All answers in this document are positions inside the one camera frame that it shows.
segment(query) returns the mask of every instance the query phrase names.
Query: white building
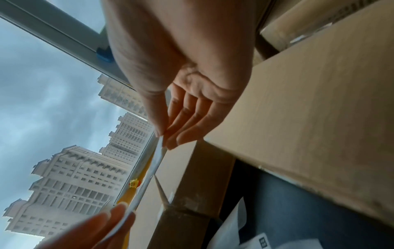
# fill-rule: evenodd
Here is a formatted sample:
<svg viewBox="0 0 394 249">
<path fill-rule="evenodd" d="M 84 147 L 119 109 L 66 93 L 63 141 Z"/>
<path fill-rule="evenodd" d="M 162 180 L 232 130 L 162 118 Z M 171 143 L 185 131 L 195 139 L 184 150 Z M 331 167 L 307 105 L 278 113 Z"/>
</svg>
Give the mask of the white building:
<svg viewBox="0 0 394 249">
<path fill-rule="evenodd" d="M 153 125 L 130 113 L 118 118 L 116 131 L 110 132 L 110 142 L 100 153 L 134 165 L 153 134 Z"/>
<path fill-rule="evenodd" d="M 148 120 L 148 114 L 142 105 L 141 98 L 136 91 L 104 74 L 98 78 L 98 83 L 103 85 L 99 96 L 134 115 Z"/>
<path fill-rule="evenodd" d="M 39 162 L 32 174 L 42 178 L 30 187 L 28 201 L 6 208 L 6 230 L 50 237 L 96 214 L 107 200 L 115 201 L 131 167 L 78 146 L 64 148 Z"/>
</svg>

